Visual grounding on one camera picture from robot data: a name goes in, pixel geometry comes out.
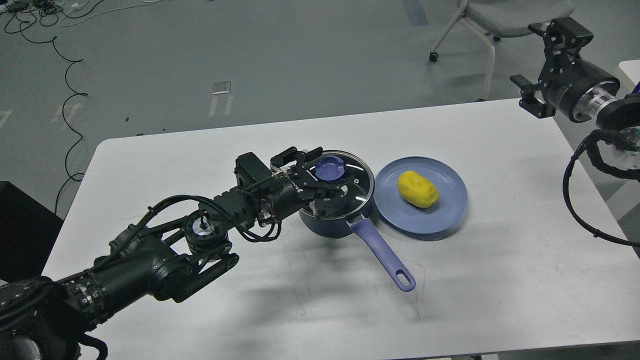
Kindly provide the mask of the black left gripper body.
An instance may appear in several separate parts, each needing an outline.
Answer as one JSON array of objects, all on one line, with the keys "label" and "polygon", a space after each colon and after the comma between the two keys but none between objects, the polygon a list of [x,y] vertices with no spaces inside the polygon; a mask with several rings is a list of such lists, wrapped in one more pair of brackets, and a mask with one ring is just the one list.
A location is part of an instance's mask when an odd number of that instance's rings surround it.
[{"label": "black left gripper body", "polygon": [[270,176],[270,206],[277,221],[281,221],[306,207],[316,196],[312,187],[317,179],[309,172],[288,177],[274,173]]}]

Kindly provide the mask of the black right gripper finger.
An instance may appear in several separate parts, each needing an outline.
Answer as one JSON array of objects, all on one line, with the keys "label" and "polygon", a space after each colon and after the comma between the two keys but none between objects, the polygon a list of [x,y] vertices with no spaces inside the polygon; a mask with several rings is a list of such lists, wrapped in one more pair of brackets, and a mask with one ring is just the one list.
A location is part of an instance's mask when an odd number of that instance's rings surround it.
[{"label": "black right gripper finger", "polygon": [[579,54],[594,34],[572,17],[554,18],[550,23],[531,23],[528,30],[542,38],[546,61],[560,65],[573,65],[581,59]]},{"label": "black right gripper finger", "polygon": [[533,84],[521,74],[511,75],[510,81],[519,88],[521,96],[519,107],[538,119],[555,116],[556,108],[549,103],[542,102],[536,96],[536,93],[541,91],[541,82]]}]

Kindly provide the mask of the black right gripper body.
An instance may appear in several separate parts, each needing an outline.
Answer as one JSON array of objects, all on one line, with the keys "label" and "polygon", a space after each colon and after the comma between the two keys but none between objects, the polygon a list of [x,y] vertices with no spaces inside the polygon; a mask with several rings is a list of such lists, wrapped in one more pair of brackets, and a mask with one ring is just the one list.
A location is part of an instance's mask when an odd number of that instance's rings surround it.
[{"label": "black right gripper body", "polygon": [[544,99],[537,105],[539,119],[551,117],[558,110],[574,123],[620,122],[620,81],[589,61],[547,50],[538,80]]}]

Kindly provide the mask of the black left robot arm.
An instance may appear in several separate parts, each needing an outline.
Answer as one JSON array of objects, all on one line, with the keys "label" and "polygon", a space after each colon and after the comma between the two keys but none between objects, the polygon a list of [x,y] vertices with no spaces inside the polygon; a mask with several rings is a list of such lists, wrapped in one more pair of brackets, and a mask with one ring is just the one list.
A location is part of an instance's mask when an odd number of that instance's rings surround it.
[{"label": "black left robot arm", "polygon": [[270,165],[243,153],[234,174],[236,186],[215,198],[176,194],[149,207],[88,269],[2,285],[1,358],[77,360],[85,346],[105,360],[107,344],[89,333],[144,296],[181,303],[230,271],[239,260],[230,230],[251,243],[276,240],[283,219],[304,207],[316,218],[338,212],[364,178],[339,155],[294,146]]}]

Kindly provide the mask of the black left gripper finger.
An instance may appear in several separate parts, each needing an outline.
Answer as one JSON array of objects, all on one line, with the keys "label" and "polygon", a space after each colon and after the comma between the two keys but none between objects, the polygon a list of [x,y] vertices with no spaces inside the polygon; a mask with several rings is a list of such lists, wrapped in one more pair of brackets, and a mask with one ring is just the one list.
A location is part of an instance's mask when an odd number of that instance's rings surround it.
[{"label": "black left gripper finger", "polygon": [[362,179],[349,177],[336,191],[322,194],[302,208],[302,214],[316,220],[342,219],[362,208]]},{"label": "black left gripper finger", "polygon": [[318,159],[322,153],[322,146],[313,150],[297,150],[295,146],[291,146],[270,159],[270,170],[284,176],[299,176],[307,170],[307,164]]}]

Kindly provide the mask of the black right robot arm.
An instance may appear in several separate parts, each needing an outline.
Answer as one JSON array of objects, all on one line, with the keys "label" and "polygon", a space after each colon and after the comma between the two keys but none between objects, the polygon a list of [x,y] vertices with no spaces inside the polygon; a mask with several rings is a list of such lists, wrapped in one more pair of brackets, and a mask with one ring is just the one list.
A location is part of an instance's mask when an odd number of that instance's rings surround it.
[{"label": "black right robot arm", "polygon": [[567,209],[595,238],[638,248],[637,241],[607,234],[583,220],[572,205],[569,184],[582,154],[601,173],[622,180],[639,180],[639,91],[619,97],[620,80],[583,59],[580,52],[594,34],[573,18],[531,23],[528,29],[542,38],[545,62],[535,83],[519,74],[510,77],[519,88],[519,106],[539,119],[560,111],[573,123],[593,120],[596,125],[578,144],[564,171],[562,196]]}]

